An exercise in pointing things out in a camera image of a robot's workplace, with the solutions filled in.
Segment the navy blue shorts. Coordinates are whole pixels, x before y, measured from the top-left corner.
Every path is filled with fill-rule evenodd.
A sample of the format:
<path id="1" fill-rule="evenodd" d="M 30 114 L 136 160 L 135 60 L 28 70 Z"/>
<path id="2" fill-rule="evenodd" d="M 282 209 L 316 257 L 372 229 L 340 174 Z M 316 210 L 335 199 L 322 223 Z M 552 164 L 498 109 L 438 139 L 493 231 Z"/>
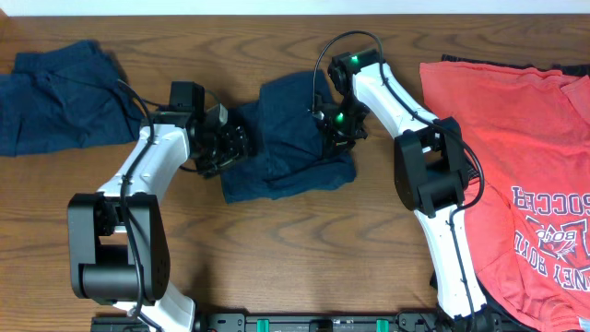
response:
<path id="1" fill-rule="evenodd" d="M 336 190 L 355 180 L 349 153 L 323 157 L 323 136 L 310 113 L 312 89 L 333 100 L 325 77 L 304 71 L 265 83 L 257 101 L 232 110 L 244 121 L 253 153 L 220 175 L 226 203 Z"/>

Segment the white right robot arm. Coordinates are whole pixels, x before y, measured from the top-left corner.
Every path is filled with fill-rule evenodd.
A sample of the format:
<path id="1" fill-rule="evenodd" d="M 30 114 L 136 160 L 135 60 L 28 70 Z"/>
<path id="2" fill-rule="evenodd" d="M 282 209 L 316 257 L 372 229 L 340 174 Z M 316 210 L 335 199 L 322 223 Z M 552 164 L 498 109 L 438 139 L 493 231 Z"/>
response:
<path id="1" fill-rule="evenodd" d="M 464 202 L 472 167 L 459 123 L 415 101 L 375 49 L 333 57 L 327 75 L 343 100 L 314 97 L 324 156 L 352 149 L 367 136 L 366 116 L 376 116 L 394 140 L 395 190 L 427 239 L 438 306 L 452 322 L 474 320 L 487 301 L 466 239 Z"/>

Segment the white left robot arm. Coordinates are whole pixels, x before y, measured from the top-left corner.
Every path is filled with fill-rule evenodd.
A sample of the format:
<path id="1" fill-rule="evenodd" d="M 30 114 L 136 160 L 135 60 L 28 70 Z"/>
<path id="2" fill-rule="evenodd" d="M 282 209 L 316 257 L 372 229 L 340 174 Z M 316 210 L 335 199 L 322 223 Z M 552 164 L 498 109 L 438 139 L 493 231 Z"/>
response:
<path id="1" fill-rule="evenodd" d="M 209 179 L 249 155 L 241 121 L 207 90 L 171 83 L 169 102 L 146 112 L 135 148 L 93 194 L 67 206 L 70 279 L 74 294 L 120 310 L 96 316 L 93 331 L 207 331 L 197 303 L 171 282 L 171 256 L 159 205 L 187 161 Z"/>

